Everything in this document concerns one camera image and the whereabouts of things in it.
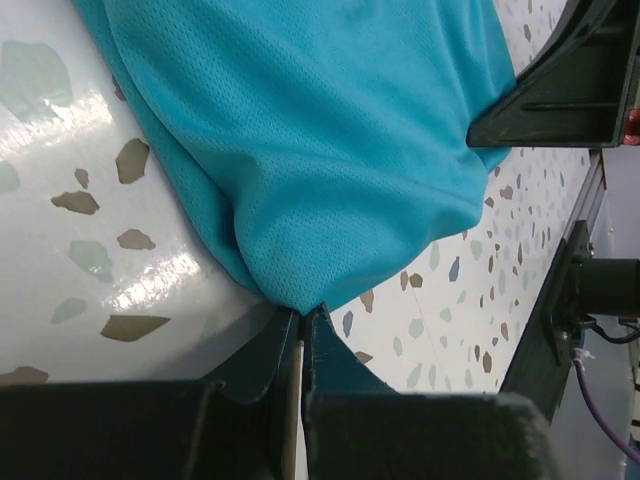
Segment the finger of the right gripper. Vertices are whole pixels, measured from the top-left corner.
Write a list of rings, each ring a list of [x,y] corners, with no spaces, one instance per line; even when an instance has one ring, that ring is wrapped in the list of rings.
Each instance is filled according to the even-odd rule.
[[[638,2],[569,1],[515,88],[472,124],[467,143],[617,147],[638,94]]]

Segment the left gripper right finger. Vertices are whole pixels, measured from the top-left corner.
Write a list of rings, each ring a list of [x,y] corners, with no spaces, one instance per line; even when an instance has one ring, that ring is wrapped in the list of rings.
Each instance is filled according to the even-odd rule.
[[[552,479],[547,425],[513,394],[399,393],[305,318],[302,420],[312,479]]]

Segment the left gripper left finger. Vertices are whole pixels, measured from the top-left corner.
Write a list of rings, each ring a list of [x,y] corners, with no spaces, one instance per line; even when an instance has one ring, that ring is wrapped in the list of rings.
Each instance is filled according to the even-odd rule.
[[[5,479],[291,479],[299,315],[193,380],[1,390]]]

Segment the teal t shirt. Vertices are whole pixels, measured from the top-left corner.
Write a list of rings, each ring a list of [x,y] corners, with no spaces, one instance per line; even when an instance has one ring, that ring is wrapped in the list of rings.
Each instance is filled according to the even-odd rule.
[[[79,1],[203,243],[244,287],[338,308],[475,227],[515,84],[490,1]]]

